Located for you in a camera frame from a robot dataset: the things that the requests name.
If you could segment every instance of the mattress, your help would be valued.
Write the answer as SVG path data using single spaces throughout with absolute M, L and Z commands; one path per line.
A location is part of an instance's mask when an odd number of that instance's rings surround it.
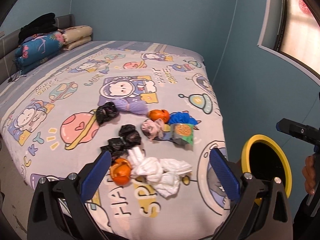
M 120 89 L 123 83 L 129 85 Z M 107 173 L 85 204 L 101 229 L 132 240 L 194 240 L 214 234 L 228 216 L 230 202 L 209 164 L 213 147 L 227 157 L 222 116 L 199 54 L 156 43 L 92 41 L 1 84 L 0 91 L 1 135 L 33 189 L 43 176 L 78 173 L 125 124 L 137 127 L 146 156 L 192 165 L 169 198 L 138 179 L 119 187 Z M 193 146 L 173 144 L 166 130 L 162 140 L 150 141 L 140 129 L 146 117 L 130 113 L 99 127 L 95 110 L 115 98 L 189 113 L 198 123 Z

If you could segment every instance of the headboard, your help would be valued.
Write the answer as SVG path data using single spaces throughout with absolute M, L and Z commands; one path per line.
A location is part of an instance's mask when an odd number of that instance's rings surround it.
M 59 29 L 75 26 L 73 14 L 56 17 L 55 20 L 55 26 Z M 14 52 L 18 47 L 19 32 L 20 30 L 16 30 L 0 40 L 0 84 L 16 72 L 15 66 L 12 65 L 14 62 Z

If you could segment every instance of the black plastic bag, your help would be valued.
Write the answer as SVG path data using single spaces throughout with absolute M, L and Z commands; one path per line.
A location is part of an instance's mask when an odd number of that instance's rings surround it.
M 119 111 L 113 102 L 107 102 L 103 106 L 99 106 L 96 111 L 96 118 L 99 125 L 116 118 L 118 115 Z
M 108 143 L 108 145 L 102 146 L 100 147 L 100 149 L 102 152 L 110 152 L 112 165 L 114 164 L 116 159 L 128 154 L 121 138 L 112 138 L 108 140 Z
M 119 131 L 119 136 L 123 138 L 127 149 L 141 144 L 141 137 L 132 124 L 123 125 Z
M 112 152 L 123 151 L 125 149 L 124 142 L 119 137 L 109 139 L 108 143 L 109 149 Z

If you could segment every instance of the hand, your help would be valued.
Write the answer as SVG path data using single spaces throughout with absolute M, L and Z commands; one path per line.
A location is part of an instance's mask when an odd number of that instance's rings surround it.
M 313 167 L 315 164 L 315 158 L 313 155 L 308 156 L 306 158 L 306 166 L 302 169 L 302 174 L 306 178 L 306 181 L 304 183 L 304 187 L 306 189 L 306 192 L 310 195 L 313 195 L 315 193 L 315 186 L 316 186 L 316 170 Z

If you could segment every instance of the window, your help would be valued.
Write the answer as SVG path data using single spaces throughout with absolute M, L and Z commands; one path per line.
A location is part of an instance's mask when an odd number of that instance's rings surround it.
M 320 27 L 303 0 L 285 0 L 276 50 L 320 77 Z

